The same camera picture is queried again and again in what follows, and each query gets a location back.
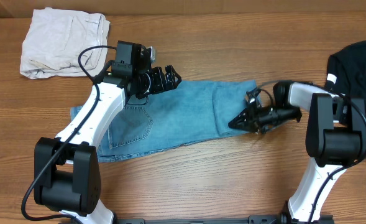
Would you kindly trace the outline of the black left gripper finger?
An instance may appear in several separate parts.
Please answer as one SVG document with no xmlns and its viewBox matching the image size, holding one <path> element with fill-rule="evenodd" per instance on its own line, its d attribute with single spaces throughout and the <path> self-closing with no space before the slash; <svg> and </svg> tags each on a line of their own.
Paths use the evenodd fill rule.
<svg viewBox="0 0 366 224">
<path fill-rule="evenodd" d="M 172 77 L 167 79 L 167 91 L 174 90 L 181 83 L 181 78 Z"/>
<path fill-rule="evenodd" d="M 165 67 L 165 79 L 166 79 L 166 83 L 167 83 L 167 79 L 172 78 L 172 77 L 176 77 L 176 78 L 181 78 L 181 76 L 176 72 L 176 70 L 173 68 L 172 65 L 167 65 Z"/>
</svg>

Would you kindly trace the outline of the light blue denim jeans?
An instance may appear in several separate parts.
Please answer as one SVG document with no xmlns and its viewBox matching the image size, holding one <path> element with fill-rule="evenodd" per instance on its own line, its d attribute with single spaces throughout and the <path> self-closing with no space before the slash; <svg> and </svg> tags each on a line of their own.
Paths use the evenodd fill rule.
<svg viewBox="0 0 366 224">
<path fill-rule="evenodd" d="M 183 81 L 178 88 L 138 100 L 131 97 L 98 147 L 100 162 L 147 156 L 180 146 L 241 135 L 228 124 L 245 107 L 244 82 Z"/>
</svg>

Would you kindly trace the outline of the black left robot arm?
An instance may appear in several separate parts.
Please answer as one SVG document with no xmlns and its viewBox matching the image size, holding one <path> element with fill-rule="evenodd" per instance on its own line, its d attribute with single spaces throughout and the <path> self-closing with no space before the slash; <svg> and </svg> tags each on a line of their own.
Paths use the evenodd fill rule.
<svg viewBox="0 0 366 224">
<path fill-rule="evenodd" d="M 130 97 L 146 98 L 174 90 L 181 76 L 173 66 L 152 67 L 153 47 L 119 41 L 116 56 L 96 76 L 89 98 L 72 122 L 55 138 L 42 137 L 34 149 L 34 180 L 21 203 L 30 221 L 68 218 L 73 223 L 117 223 L 117 215 L 100 199 L 101 174 L 97 150 L 111 121 Z M 35 218 L 27 213 L 30 195 L 54 212 Z"/>
</svg>

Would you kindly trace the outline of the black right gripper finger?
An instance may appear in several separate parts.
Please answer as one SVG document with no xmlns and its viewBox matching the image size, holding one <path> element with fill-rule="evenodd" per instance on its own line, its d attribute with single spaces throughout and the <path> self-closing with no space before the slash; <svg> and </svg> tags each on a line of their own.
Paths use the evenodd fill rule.
<svg viewBox="0 0 366 224">
<path fill-rule="evenodd" d="M 255 103 L 248 104 L 233 120 L 232 124 L 245 124 L 252 121 L 258 112 L 259 105 Z"/>
<path fill-rule="evenodd" d="M 228 126 L 231 129 L 238 129 L 250 133 L 258 132 L 258 125 L 256 121 L 248 119 L 246 117 L 236 117 L 228 123 Z"/>
</svg>

